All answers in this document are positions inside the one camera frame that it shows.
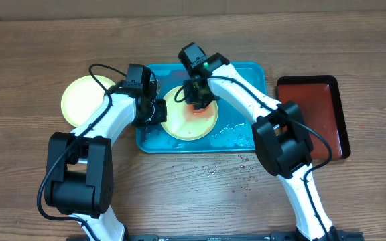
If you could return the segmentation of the red black sponge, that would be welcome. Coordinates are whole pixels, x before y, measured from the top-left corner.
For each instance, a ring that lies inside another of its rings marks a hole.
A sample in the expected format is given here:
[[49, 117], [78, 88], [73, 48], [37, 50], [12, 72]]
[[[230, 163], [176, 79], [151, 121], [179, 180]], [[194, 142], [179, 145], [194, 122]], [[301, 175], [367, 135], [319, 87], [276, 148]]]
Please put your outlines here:
[[189, 113], [192, 115], [197, 115], [197, 114], [202, 114], [208, 110], [208, 108], [195, 108], [194, 105], [190, 105], [189, 108]]

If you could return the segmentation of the yellow-green plate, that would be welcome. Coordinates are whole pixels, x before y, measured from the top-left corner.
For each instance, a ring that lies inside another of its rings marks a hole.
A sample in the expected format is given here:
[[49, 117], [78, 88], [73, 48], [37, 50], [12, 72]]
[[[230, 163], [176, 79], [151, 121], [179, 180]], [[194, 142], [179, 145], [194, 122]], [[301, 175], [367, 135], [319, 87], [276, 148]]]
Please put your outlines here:
[[74, 127], [86, 122], [103, 103], [104, 90], [91, 75], [73, 81], [61, 99], [63, 117]]
[[208, 110], [202, 114], [192, 115], [189, 113], [189, 104], [185, 101], [175, 102], [175, 95], [181, 86], [171, 89], [164, 96], [167, 107], [167, 121], [161, 123], [163, 129], [172, 137], [193, 141], [207, 135], [216, 125], [218, 120], [218, 105], [212, 101]]

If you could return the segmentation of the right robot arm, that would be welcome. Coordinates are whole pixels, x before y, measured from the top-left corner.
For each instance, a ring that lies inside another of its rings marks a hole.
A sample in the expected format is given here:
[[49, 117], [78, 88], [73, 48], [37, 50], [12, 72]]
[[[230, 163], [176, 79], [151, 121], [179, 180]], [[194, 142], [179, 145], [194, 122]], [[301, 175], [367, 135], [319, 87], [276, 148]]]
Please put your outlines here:
[[250, 123], [256, 156], [263, 168], [281, 181], [296, 217], [298, 240], [338, 240], [316, 189], [312, 163], [312, 136], [299, 107], [282, 104], [246, 81], [222, 54], [211, 56], [194, 42], [178, 58], [190, 79], [184, 81], [183, 102], [205, 109], [219, 98]]

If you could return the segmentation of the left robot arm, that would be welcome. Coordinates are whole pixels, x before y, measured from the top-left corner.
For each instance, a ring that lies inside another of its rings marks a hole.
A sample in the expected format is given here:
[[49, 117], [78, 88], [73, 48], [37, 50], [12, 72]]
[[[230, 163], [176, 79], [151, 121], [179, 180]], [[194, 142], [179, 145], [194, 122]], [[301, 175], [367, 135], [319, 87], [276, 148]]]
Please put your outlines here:
[[130, 64], [124, 80], [103, 91], [103, 103], [85, 123], [50, 137], [36, 205], [47, 220], [79, 223], [89, 240], [128, 240], [111, 207], [112, 146], [128, 125], [145, 129], [166, 121], [166, 102], [157, 98], [153, 71], [140, 64]]

